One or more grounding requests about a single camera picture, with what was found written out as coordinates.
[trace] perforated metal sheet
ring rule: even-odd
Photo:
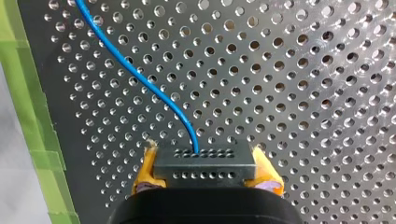
[[[308,223],[393,223],[396,2],[91,0],[201,142],[260,145]],[[143,143],[189,137],[74,1],[20,0],[82,223],[129,195]]]

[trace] wire insulation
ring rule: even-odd
[[[133,74],[137,80],[139,80],[143,85],[145,85],[149,90],[156,94],[164,103],[166,103],[180,118],[181,122],[187,129],[192,141],[192,147],[195,153],[199,153],[198,138],[195,130],[192,128],[189,119],[183,113],[183,111],[160,89],[155,85],[150,83],[142,74],[140,74],[133,65],[125,60],[125,57],[119,52],[119,50],[108,40],[103,31],[94,23],[90,11],[84,3],[84,0],[76,0],[76,5],[84,17],[85,22],[89,24],[96,36],[102,41],[105,47],[110,51],[110,53],[117,59],[117,61],[124,66],[131,74]]]

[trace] blue cable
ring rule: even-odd
[[[143,85],[145,85],[149,90],[154,92],[164,103],[169,105],[169,107],[177,114],[180,118],[181,122],[187,129],[187,132],[190,135],[190,139],[192,141],[192,147],[195,153],[199,153],[199,145],[198,138],[195,134],[195,130],[192,128],[189,119],[183,113],[183,111],[160,89],[158,89],[155,85],[150,83],[142,74],[140,74],[129,62],[125,60],[125,57],[119,52],[119,50],[107,39],[106,35],[102,32],[102,30],[93,22],[93,18],[91,16],[90,11],[84,3],[84,0],[76,0],[76,5],[81,12],[84,20],[90,25],[93,32],[96,36],[103,42],[108,51],[119,61],[122,66],[124,66],[131,74],[133,74],[137,80],[139,80]]]

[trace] green tape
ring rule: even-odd
[[[16,0],[0,0],[0,63],[54,224],[79,224]]]
[[[53,151],[30,151],[36,169],[63,171],[59,154]]]
[[[57,223],[57,224],[79,223],[78,217],[75,214],[49,213],[49,217],[52,223]]]

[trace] gray surface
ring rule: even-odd
[[[233,0],[225,7],[210,1],[205,9],[198,1],[184,6],[174,0],[95,0],[89,7],[120,51],[179,98],[202,143],[247,139],[265,148],[284,176],[285,198],[304,220],[392,223],[396,2],[356,2]],[[154,13],[156,6],[165,9],[162,17]],[[20,0],[20,8],[79,217],[82,223],[103,223],[130,192],[142,143],[151,137],[186,145],[188,135],[117,63],[111,68],[111,56],[76,21],[73,1]],[[191,22],[192,14],[198,21]],[[234,22],[231,31],[224,28],[233,28],[227,20]],[[212,32],[206,35],[208,23]],[[190,35],[180,35],[183,26]],[[168,39],[160,39],[163,29]],[[141,42],[143,32],[148,42]],[[118,44],[121,35],[128,37],[126,45]],[[165,52],[172,54],[170,62]],[[218,63],[220,57],[225,63]]]
[[[153,173],[170,188],[224,188],[243,187],[244,180],[254,179],[255,171],[248,141],[239,141],[231,146],[201,145],[199,154],[191,147],[161,144]]]
[[[51,223],[1,64],[0,105],[1,223]]]

